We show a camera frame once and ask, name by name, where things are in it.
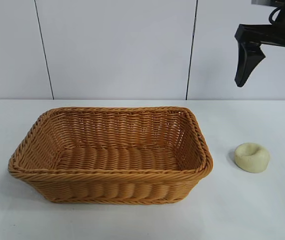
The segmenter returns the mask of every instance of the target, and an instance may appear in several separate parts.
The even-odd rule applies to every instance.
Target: basket rim
[[[68,112],[83,112],[83,111],[95,111],[95,112],[108,112],[108,111],[119,111],[119,112],[128,112],[128,113],[137,113],[141,114],[143,112],[184,112],[185,114],[189,115],[189,124],[191,124],[192,130],[195,135],[195,139],[197,141],[197,145],[200,146],[200,149],[202,151],[202,156],[200,156],[201,159],[201,165],[200,167],[196,169],[185,169],[185,170],[166,170],[166,169],[140,169],[140,170],[134,170],[134,169],[115,169],[115,170],[102,170],[102,169],[26,169],[19,166],[19,155],[22,149],[26,147],[26,145],[29,143],[28,138],[30,135],[33,134],[34,131],[39,128],[39,125],[43,121],[46,121],[48,117],[50,117],[51,114],[61,112],[61,111],[68,111]],[[152,178],[155,178],[155,176],[161,177],[162,179],[168,179],[169,181],[174,181],[174,179],[178,178],[179,181],[182,181],[182,178],[186,181],[191,181],[193,179],[198,179],[200,176],[201,178],[204,178],[207,176],[213,168],[213,159],[211,154],[209,153],[208,146],[206,144],[205,138],[202,135],[198,122],[196,120],[195,115],[192,113],[191,110],[189,110],[186,107],[179,107],[179,106],[156,106],[156,107],[58,107],[50,109],[43,114],[39,116],[35,124],[32,126],[30,131],[28,132],[27,136],[24,138],[24,140],[20,143],[20,145],[17,147],[15,152],[12,154],[9,164],[8,164],[8,170],[14,177],[20,178],[20,179],[29,179],[29,181],[37,181],[36,179],[42,176],[56,176],[57,181],[61,178],[62,181],[67,179],[76,179],[78,177],[80,178],[87,178],[87,179],[95,179],[96,176],[102,176],[104,175],[106,178],[114,178],[117,176],[117,180],[120,179],[121,175],[130,175],[130,176],[136,176],[136,179],[140,179],[139,175],[143,175],[143,180],[151,180]]]

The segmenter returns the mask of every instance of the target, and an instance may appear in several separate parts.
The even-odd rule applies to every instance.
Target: woven wicker
[[[166,204],[213,168],[187,108],[61,107],[42,114],[10,174],[57,203]]]

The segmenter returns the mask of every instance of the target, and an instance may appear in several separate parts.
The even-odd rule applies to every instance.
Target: white table
[[[214,160],[189,196],[166,205],[56,204],[11,177],[7,164],[44,111],[62,106],[183,106]],[[271,153],[263,173],[233,163],[257,142]],[[0,100],[0,240],[285,240],[285,101]]]

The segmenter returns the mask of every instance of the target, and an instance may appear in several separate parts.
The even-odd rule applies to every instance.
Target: basket bottom
[[[117,199],[79,199],[79,200],[50,200],[55,204],[126,204],[126,205],[153,205],[153,204],[174,204],[185,197],[174,199],[174,200],[165,200],[165,199],[157,199],[157,200],[117,200]]]
[[[74,147],[58,155],[57,170],[179,170],[171,149],[154,146]]]
[[[33,182],[32,185],[54,203],[150,205],[176,203],[184,199],[197,183]]]

